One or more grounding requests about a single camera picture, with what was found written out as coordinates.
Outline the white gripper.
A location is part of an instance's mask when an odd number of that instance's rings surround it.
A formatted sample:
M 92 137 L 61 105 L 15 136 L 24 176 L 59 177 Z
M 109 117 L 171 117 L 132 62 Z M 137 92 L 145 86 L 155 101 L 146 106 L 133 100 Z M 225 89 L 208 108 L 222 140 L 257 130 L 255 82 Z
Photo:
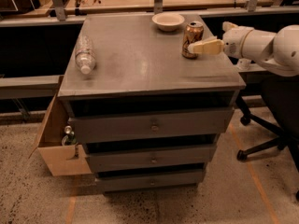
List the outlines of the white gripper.
M 225 32 L 222 37 L 223 41 L 216 36 L 197 41 L 188 46 L 188 52 L 192 54 L 217 55 L 224 51 L 229 57 L 242 58 L 244 41 L 253 28 L 238 26 L 229 21 L 225 21 L 222 24 L 222 30 Z

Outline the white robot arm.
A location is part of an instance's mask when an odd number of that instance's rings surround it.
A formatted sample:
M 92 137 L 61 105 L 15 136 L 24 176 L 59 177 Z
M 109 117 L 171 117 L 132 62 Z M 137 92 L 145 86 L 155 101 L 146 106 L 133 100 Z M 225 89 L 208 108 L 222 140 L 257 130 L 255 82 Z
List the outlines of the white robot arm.
M 239 26 L 225 21 L 222 39 L 211 37 L 191 43 L 192 54 L 219 54 L 254 61 L 265 70 L 282 76 L 299 75 L 299 26 L 289 25 L 277 33 Z

